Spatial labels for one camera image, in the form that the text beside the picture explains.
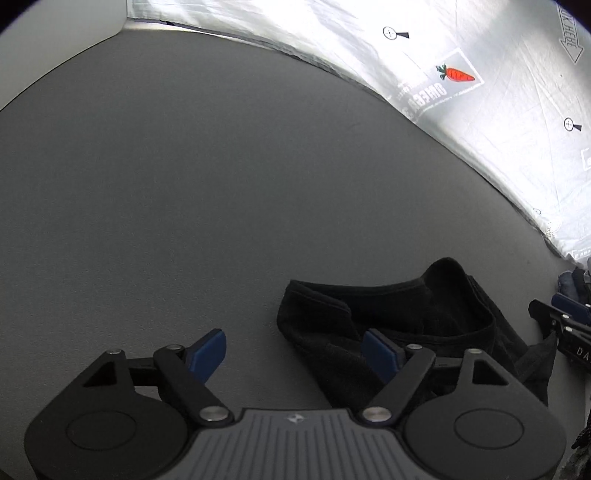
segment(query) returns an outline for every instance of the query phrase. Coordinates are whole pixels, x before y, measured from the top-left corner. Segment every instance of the white backdrop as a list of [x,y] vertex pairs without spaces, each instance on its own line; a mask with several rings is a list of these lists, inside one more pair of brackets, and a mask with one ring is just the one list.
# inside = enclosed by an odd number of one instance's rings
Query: white backdrop
[[591,257],[591,35],[550,0],[128,0],[128,15],[251,38],[369,87],[562,255]]

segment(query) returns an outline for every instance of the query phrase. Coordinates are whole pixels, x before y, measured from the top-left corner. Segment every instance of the black cloth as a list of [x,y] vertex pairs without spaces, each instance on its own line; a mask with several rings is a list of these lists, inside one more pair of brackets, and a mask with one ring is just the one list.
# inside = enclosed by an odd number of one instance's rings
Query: black cloth
[[590,301],[589,296],[587,295],[587,288],[585,287],[584,274],[585,270],[582,268],[577,267],[573,270],[573,283],[577,289],[577,294],[579,295],[579,303],[582,303],[583,305]]
[[416,280],[382,287],[292,280],[277,325],[334,408],[359,411],[384,386],[361,355],[361,340],[370,328],[400,346],[418,343],[438,356],[461,358],[466,348],[480,348],[548,402],[555,334],[528,347],[451,258],[435,262]]

